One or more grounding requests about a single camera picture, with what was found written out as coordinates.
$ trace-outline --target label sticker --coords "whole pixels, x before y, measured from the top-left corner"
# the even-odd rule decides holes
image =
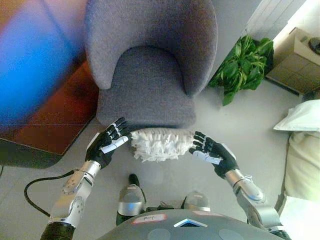
[[[215,213],[215,212],[210,212],[210,211],[193,211],[195,214],[200,215],[200,216],[218,216],[218,217],[223,217],[223,215]]]
[[[167,214],[154,214],[154,215],[138,217],[132,222],[132,224],[155,223],[155,222],[164,221],[166,219],[167,219]]]

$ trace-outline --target beige cushion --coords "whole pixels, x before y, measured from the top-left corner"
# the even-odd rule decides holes
[[[288,196],[320,202],[319,132],[290,136],[284,185]]]

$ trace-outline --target white fluffy object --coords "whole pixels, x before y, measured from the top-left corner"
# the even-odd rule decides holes
[[[193,146],[194,133],[184,129],[145,128],[132,132],[134,157],[142,162],[178,159]]]

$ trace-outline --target armchair seat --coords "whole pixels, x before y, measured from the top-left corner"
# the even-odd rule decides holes
[[[122,116],[133,127],[183,128],[195,122],[193,99],[185,94],[171,53],[134,47],[120,57],[111,88],[100,90],[96,117],[108,125]]]

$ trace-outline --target blue blurry object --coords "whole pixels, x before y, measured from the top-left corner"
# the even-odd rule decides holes
[[[72,48],[44,1],[23,5],[0,33],[0,131],[27,121],[83,51]]]

